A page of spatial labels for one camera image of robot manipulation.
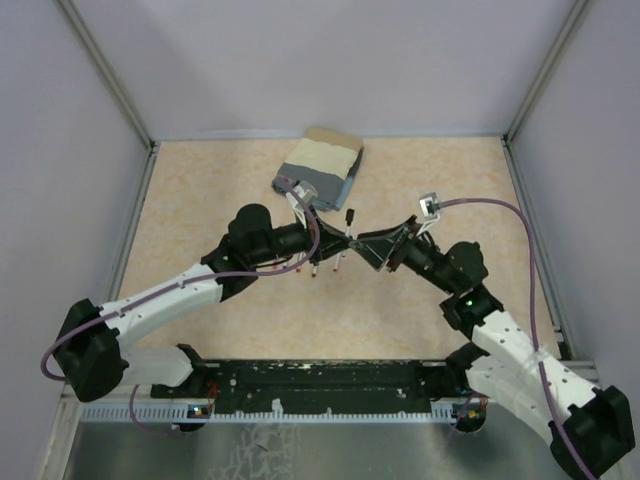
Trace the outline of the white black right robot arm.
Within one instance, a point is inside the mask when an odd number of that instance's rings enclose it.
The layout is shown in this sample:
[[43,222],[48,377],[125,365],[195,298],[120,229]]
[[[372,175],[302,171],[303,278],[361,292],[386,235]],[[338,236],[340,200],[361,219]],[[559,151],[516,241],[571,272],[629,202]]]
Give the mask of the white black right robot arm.
[[351,247],[376,270],[405,266],[447,293],[443,316],[468,340],[447,359],[448,387],[486,396],[524,422],[571,478],[598,479],[635,448],[627,397],[614,386],[598,388],[535,346],[484,286],[488,270],[478,243],[441,252],[409,219],[361,234]]

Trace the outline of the black pen cap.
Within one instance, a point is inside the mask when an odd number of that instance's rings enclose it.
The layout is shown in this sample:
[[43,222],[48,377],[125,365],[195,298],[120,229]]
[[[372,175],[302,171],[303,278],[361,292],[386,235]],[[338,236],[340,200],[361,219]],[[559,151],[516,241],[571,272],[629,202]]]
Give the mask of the black pen cap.
[[345,222],[348,226],[351,226],[355,217],[355,211],[353,209],[348,209],[346,211]]

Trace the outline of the small white red-end pen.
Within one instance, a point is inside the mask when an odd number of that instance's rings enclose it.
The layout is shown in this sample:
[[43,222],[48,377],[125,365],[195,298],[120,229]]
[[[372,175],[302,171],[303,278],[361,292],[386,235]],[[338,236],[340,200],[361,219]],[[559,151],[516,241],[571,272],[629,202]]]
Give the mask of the small white red-end pen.
[[339,267],[340,267],[340,263],[341,261],[346,257],[346,252],[342,252],[339,255],[336,256],[335,261],[334,261],[334,265],[333,265],[333,271],[334,272],[338,272],[339,271]]

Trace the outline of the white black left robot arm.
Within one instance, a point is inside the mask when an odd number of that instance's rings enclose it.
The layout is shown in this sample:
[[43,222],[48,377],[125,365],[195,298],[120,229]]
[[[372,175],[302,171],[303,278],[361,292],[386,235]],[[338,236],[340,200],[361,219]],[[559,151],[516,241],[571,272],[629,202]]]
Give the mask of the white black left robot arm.
[[201,394],[208,373],[188,345],[139,348],[155,330],[206,306],[246,290],[266,266],[293,257],[298,265],[319,263],[350,247],[352,238],[322,221],[315,210],[298,204],[293,223],[275,227],[261,204],[243,206],[218,246],[183,273],[139,294],[102,305],[89,299],[74,303],[54,344],[44,354],[60,367],[76,398],[89,403],[120,386],[162,385],[184,395]]

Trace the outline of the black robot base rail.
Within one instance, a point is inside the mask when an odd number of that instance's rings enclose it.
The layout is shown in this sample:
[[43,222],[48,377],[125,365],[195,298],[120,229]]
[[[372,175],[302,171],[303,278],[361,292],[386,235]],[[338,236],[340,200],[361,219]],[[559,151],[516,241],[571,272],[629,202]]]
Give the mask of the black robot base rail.
[[472,394],[460,365],[427,360],[212,360],[154,399],[202,399],[222,414],[426,414]]

